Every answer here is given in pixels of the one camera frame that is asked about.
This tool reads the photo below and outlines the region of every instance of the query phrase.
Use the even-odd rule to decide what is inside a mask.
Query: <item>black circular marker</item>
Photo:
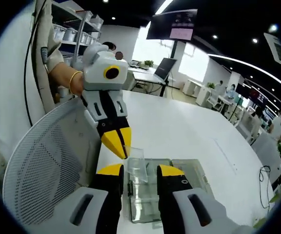
[[[111,68],[106,72],[106,78],[114,79],[119,75],[119,70],[117,68]]]

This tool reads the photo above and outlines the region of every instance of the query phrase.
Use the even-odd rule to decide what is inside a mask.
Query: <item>person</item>
[[[281,141],[281,111],[279,111],[278,116],[273,119],[269,128],[269,133],[274,140],[277,142]]]
[[[102,43],[103,45],[107,45],[109,47],[110,51],[115,51],[116,50],[116,45],[112,42],[106,41]]]
[[[248,112],[244,113],[243,118],[241,120],[241,123],[243,125],[248,125],[249,121],[253,121],[253,123],[252,123],[253,124],[253,128],[252,128],[251,133],[252,133],[252,137],[254,139],[256,139],[257,136],[258,136],[259,128],[262,125],[262,121],[260,120],[260,118],[262,117],[262,108],[260,106],[258,106],[256,108],[255,112],[253,112],[251,115],[252,115],[253,119],[251,119],[249,117],[249,113]]]
[[[49,83],[78,96],[83,91],[83,74],[64,63],[61,42],[54,39],[51,4],[51,0],[33,1],[0,37],[0,179],[31,125],[55,108]]]
[[[225,97],[228,98],[228,99],[234,99],[234,97],[236,95],[235,89],[236,89],[236,85],[232,84],[231,88],[226,92]]]
[[[219,81],[219,83],[215,84],[215,90],[219,95],[224,95],[225,94],[225,87],[223,87],[223,81]]]

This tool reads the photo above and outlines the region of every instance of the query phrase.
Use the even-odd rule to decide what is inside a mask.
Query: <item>window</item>
[[[204,80],[208,61],[209,57],[207,53],[194,45],[186,43],[184,55],[178,71],[192,79],[202,82]]]
[[[150,24],[146,28],[140,28],[136,40],[132,59],[136,61],[152,60],[159,65],[163,58],[169,58],[173,48],[172,40],[147,40]]]

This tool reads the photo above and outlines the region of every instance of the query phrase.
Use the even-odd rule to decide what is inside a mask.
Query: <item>monitor screen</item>
[[[155,15],[151,19],[147,39],[190,41],[198,10],[189,9]]]
[[[162,79],[166,79],[176,61],[177,60],[173,58],[163,58],[162,62],[157,67],[154,74],[156,74]]]
[[[268,98],[255,89],[251,89],[249,99],[251,99],[252,102],[259,105],[260,107],[265,107],[268,102]]]
[[[241,84],[237,85],[236,93],[242,95],[244,98],[248,98],[250,92],[251,92],[251,89],[248,88],[247,86],[243,86]]]

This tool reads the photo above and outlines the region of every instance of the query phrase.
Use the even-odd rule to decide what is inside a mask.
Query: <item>led light strip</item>
[[[256,91],[258,91],[260,94],[262,94],[264,97],[267,98],[267,96],[265,94],[263,94],[261,91],[259,91],[257,88],[255,88],[254,86],[252,86],[252,88],[255,89]],[[279,108],[272,101],[270,101],[269,98],[267,98],[267,99],[274,107],[276,107],[279,110]]]
[[[226,56],[221,56],[221,55],[214,55],[214,54],[207,54],[208,56],[211,56],[211,57],[217,57],[217,58],[221,58],[221,59],[227,59],[227,60],[231,60],[231,61],[235,61],[235,62],[239,62],[239,63],[242,63],[244,65],[247,65],[247,66],[250,66],[252,68],[255,68],[256,70],[259,70],[260,72],[263,72],[265,73],[266,75],[270,76],[272,79],[276,80],[277,82],[279,82],[281,84],[281,80],[279,80],[278,78],[276,78],[274,75],[270,74],[269,72],[257,67],[257,66],[254,66],[248,62],[243,62],[241,60],[237,60],[235,58],[229,58],[229,57],[226,57]]]
[[[247,84],[244,84],[244,83],[242,85],[246,86],[247,88],[250,88],[250,89],[252,88],[251,86],[248,86]]]
[[[269,106],[266,105],[266,107],[267,107],[275,116],[278,116]]]
[[[172,2],[173,0],[165,0],[164,3],[162,3],[159,9],[155,12],[155,15],[161,14]]]

